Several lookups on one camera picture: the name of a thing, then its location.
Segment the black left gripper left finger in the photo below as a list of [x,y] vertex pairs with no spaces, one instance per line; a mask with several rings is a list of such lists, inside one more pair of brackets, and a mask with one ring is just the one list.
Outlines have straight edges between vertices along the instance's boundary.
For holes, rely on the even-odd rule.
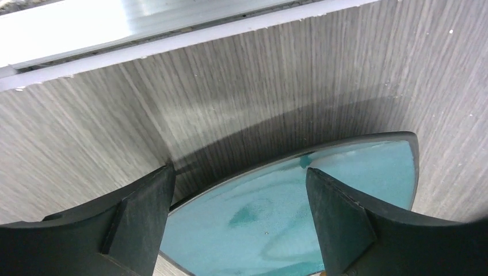
[[1,274],[152,275],[175,178],[163,166],[41,221],[1,225]]

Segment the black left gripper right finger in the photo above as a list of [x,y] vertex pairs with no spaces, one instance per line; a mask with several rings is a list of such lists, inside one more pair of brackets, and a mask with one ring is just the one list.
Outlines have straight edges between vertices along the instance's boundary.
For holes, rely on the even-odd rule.
[[309,168],[306,189],[327,275],[486,275],[487,219],[402,209]]

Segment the teal square plate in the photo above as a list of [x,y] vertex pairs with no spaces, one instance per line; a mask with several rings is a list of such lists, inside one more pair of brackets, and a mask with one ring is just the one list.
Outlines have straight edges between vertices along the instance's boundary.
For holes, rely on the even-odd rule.
[[258,166],[172,207],[160,251],[191,275],[312,275],[325,269],[308,203],[317,168],[404,209],[418,183],[418,139],[341,139]]

